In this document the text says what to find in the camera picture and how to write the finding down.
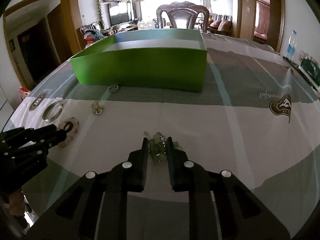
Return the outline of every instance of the tablecloth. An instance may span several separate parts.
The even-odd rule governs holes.
[[[80,85],[69,61],[31,92],[5,130],[47,125],[42,113],[57,100],[64,110],[55,125],[68,117],[80,122],[72,143],[52,148],[48,167],[23,187],[39,216],[87,171],[110,171],[141,148],[144,131],[159,131],[206,170],[233,172],[291,236],[297,233],[319,200],[320,102],[270,47],[210,33],[203,38],[208,54],[201,93],[120,86],[110,94],[107,86]],[[281,98],[289,100],[289,115],[270,108]],[[100,116],[91,112],[95,100],[104,106]],[[149,158],[145,191],[129,193],[127,214],[128,239],[188,239],[188,193],[172,192],[166,162]]]

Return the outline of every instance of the screw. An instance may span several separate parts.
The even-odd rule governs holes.
[[[96,174],[93,171],[88,171],[85,176],[87,179],[92,179],[96,176]]]
[[[131,162],[124,162],[122,163],[122,167],[124,167],[125,169],[130,168],[132,166]]]
[[[231,172],[228,171],[228,170],[224,170],[224,171],[221,172],[221,175],[223,177],[229,178],[229,177],[231,177]]]
[[[184,166],[187,168],[192,168],[195,164],[192,161],[186,161],[184,163]]]

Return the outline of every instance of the cushion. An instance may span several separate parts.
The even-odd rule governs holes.
[[[222,22],[222,20],[219,20],[219,21],[214,21],[210,24],[211,27],[219,27],[220,23]]]
[[[218,31],[228,32],[230,30],[231,25],[232,25],[232,22],[223,20],[219,25]]]

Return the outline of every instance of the window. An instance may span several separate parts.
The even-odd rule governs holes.
[[[255,26],[258,27],[258,25],[259,25],[259,4],[257,3]]]
[[[203,5],[202,0],[144,0],[140,2],[142,21],[146,23],[147,21],[152,21],[153,19],[157,18],[156,10],[160,5],[184,1]],[[165,18],[166,22],[169,22],[169,18],[165,12],[162,13],[162,17]]]

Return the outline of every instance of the bracelet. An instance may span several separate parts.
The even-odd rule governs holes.
[[[59,109],[59,112],[57,112],[53,117],[50,117],[50,118],[47,118],[47,115],[49,113],[49,111],[55,106],[55,105],[60,105],[60,109]],[[52,103],[51,105],[49,105],[45,111],[43,112],[43,115],[42,115],[42,119],[45,121],[45,122],[53,122],[54,120],[56,120],[59,115],[61,114],[62,112],[62,109],[63,109],[63,103],[61,101],[56,101],[54,103]]]
[[[117,92],[119,89],[119,86],[118,85],[111,85],[108,87],[108,90],[111,94],[114,94],[115,92]]]

